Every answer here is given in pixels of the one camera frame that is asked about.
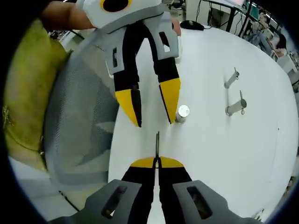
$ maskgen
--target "person's arm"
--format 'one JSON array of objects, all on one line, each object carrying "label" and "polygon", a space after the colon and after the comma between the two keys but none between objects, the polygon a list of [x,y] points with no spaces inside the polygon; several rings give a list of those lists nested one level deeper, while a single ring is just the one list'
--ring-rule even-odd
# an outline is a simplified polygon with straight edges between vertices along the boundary
[{"label": "person's arm", "polygon": [[284,56],[284,54],[280,50],[275,50],[275,53],[278,57]]},{"label": "person's arm", "polygon": [[273,44],[271,43],[271,41],[268,38],[266,38],[266,40],[267,40],[268,44],[270,45],[270,47],[272,48],[272,50],[274,50],[275,48],[274,48]]},{"label": "person's arm", "polygon": [[178,36],[181,36],[181,27],[179,26],[179,21],[175,18],[171,18],[173,24],[173,30],[177,33]]},{"label": "person's arm", "polygon": [[75,3],[52,1],[41,14],[46,29],[94,28],[85,12],[76,9]]}]

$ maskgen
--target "wire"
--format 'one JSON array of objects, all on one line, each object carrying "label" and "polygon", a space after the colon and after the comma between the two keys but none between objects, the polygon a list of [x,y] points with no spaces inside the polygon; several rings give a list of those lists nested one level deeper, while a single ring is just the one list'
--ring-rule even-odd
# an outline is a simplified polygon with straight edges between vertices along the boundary
[{"label": "wire", "polygon": [[80,37],[82,40],[85,39],[82,35],[78,34],[77,32],[75,32],[75,31],[73,31],[73,30],[71,30],[71,29],[69,29],[69,31],[72,32],[72,33],[74,33],[74,34],[77,35],[78,37]]},{"label": "wire", "polygon": [[238,21],[237,25],[235,26],[235,32],[234,32],[234,35],[235,35],[236,32],[237,32],[237,26],[238,26],[238,24],[241,22],[241,19],[242,19],[242,15],[241,15],[241,18],[240,18],[240,20]]},{"label": "wire", "polygon": [[243,27],[243,18],[242,18],[242,14],[241,14],[241,26]]},{"label": "wire", "polygon": [[65,198],[65,200],[70,204],[70,206],[74,208],[74,210],[80,211],[72,202],[70,202],[70,200],[60,190],[58,192],[61,194],[62,197]]},{"label": "wire", "polygon": [[227,24],[228,23],[228,20],[225,22],[225,23],[223,23],[223,24],[221,24],[220,26],[218,26],[218,27],[216,27],[216,28],[220,28],[220,27],[222,27],[223,25],[225,25],[225,24]]},{"label": "wire", "polygon": [[198,6],[197,6],[196,19],[195,19],[196,22],[197,22],[197,18],[198,18],[199,11],[200,11],[200,4],[201,4],[201,0],[199,0]]}]

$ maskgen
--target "gray mesh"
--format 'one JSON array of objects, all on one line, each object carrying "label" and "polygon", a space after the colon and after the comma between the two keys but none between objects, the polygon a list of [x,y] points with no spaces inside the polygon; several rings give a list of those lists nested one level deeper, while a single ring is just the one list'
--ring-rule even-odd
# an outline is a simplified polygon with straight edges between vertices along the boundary
[{"label": "gray mesh", "polygon": [[110,148],[118,111],[100,32],[94,31],[57,76],[44,124],[47,168],[60,189],[83,189],[107,182]]}]

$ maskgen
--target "rectangular slot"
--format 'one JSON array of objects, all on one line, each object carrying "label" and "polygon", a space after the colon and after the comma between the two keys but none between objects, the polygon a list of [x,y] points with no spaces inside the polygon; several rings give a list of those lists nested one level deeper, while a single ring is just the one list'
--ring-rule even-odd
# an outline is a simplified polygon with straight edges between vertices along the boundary
[{"label": "rectangular slot", "polygon": [[123,194],[126,192],[127,188],[123,186],[119,186],[115,192],[111,195],[108,202],[105,204],[104,209],[102,210],[101,214],[103,217],[108,219],[112,219],[114,211],[118,206]]},{"label": "rectangular slot", "polygon": [[167,39],[165,33],[164,32],[160,32],[159,35],[160,35],[161,41],[163,43],[164,52],[169,52],[170,51],[170,47],[169,47],[168,39]]},{"label": "rectangular slot", "polygon": [[207,219],[211,217],[212,211],[210,207],[207,205],[204,197],[197,190],[197,188],[188,187],[187,191],[189,192],[192,200],[194,201],[194,204],[196,205],[196,208],[198,210],[201,219]]},{"label": "rectangular slot", "polygon": [[113,60],[113,67],[117,67],[117,48],[114,48],[112,51],[112,60]]}]

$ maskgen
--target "table surface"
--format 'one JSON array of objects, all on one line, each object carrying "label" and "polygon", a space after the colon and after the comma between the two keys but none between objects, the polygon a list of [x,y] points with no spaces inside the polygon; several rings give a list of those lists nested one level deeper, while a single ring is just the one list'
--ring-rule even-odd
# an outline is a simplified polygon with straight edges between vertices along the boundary
[{"label": "table surface", "polygon": [[[178,105],[190,115],[170,125],[154,73],[150,46],[142,44],[136,62],[140,76],[142,128],[120,108],[114,128],[109,181],[121,179],[130,164],[155,155],[182,162],[193,180],[201,180],[226,198],[229,208],[250,217],[274,208],[292,173],[298,145],[298,115],[287,74],[264,52],[219,29],[182,29],[183,53]],[[223,87],[234,73],[239,80]],[[225,108],[247,101],[245,114],[228,117]],[[158,186],[148,223],[164,223]]]}]

